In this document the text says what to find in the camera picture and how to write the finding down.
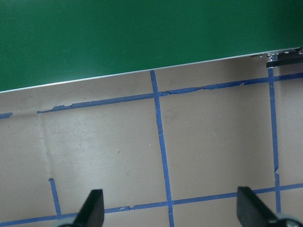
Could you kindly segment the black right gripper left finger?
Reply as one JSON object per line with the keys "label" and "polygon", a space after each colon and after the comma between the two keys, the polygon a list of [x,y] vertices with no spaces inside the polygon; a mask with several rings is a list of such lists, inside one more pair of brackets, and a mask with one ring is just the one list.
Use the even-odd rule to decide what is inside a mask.
{"label": "black right gripper left finger", "polygon": [[73,227],[102,227],[104,223],[104,197],[102,189],[91,190],[77,217]]}

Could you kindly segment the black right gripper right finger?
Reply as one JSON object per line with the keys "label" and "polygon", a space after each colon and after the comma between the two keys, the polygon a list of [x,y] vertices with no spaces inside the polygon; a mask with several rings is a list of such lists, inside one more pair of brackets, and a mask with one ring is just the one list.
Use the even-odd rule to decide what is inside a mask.
{"label": "black right gripper right finger", "polygon": [[249,187],[237,189],[237,218],[242,227],[282,227],[279,219]]}

